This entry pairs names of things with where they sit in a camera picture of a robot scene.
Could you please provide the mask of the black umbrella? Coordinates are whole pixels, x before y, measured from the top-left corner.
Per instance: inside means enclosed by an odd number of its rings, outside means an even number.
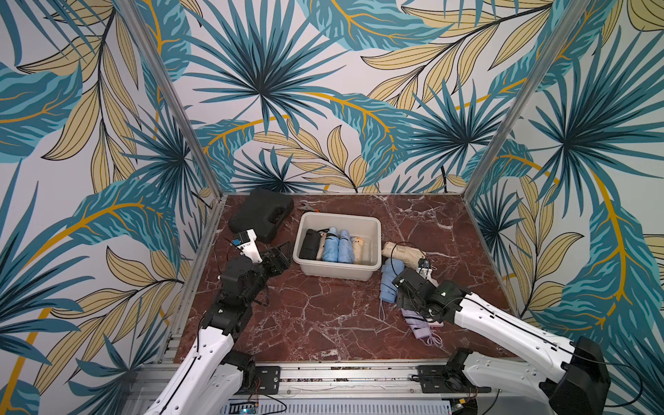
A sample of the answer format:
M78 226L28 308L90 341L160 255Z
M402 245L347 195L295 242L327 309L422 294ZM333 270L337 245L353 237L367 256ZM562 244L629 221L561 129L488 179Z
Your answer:
M307 229L298 254L300 259L316 260L320 250L320 243L323 240L323 232L314 229Z

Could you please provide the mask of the beige umbrella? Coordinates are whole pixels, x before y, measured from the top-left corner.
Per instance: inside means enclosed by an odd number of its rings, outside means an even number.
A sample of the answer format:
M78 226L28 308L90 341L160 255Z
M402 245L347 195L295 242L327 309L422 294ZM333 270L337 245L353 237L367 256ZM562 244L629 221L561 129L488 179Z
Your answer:
M361 237L352 237L353 264L360 265L363 258L365 240Z
M405 266L413 268L413 270L419 268L420 261L426 260L424 252L416 247L408 247L405 243L386 242L381 254L386 258L392 258L394 261L400 260Z

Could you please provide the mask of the lavender umbrella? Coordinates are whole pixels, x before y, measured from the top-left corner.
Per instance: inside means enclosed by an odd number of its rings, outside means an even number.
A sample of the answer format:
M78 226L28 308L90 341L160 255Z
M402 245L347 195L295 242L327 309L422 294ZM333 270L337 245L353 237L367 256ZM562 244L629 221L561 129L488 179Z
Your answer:
M442 338L432 332L430 323L425 318L420 316L416 311L408 311L406 309L401 309L401 314L417 340L429 347L438 349L443 347Z

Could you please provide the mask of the white plastic storage box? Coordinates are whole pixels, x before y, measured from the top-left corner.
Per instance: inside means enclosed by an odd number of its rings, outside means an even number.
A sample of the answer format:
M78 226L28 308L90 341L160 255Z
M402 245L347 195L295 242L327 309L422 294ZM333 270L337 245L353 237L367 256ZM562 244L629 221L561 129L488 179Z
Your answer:
M367 281L380 269L381 224L373 217L309 212L292 254L307 276Z

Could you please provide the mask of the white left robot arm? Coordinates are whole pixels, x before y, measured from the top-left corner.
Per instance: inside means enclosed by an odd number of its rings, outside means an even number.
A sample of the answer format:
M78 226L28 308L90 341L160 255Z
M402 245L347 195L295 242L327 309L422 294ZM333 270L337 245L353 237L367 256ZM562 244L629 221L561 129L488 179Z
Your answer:
M255 359L235 351L235 342L252 318L252 305L268 282L292 264L292 243L264 251L253 242L221 270L221 288L198 325L182 364L147 414L219 414L238 392L254 394Z

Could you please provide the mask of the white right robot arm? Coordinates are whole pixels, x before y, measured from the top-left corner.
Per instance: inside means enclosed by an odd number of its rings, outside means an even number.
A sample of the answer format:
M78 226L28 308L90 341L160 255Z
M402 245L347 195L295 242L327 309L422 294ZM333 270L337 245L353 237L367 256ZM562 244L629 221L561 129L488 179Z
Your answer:
M453 323L517 357L499 359L458 349L444 366L418 370L424 393L503 390L543 402L557 414L603 413L611 380L596 342L538 329L451 280L434 284L411 268L392 283L426 320Z

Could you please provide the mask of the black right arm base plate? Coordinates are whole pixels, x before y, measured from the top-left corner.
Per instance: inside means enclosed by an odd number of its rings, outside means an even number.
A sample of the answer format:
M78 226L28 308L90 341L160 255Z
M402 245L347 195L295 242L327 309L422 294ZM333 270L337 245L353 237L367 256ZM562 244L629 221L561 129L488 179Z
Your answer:
M423 394L488 394L490 387L478 387L460 368L449 365L417 366L417 373L410 380L418 383Z

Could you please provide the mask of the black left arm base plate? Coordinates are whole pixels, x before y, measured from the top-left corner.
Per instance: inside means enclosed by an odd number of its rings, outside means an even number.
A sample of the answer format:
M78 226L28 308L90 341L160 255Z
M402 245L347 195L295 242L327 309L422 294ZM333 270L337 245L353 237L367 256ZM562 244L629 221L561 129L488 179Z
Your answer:
M280 379L280 366L257 366L252 371L250 390L255 394L276 395Z

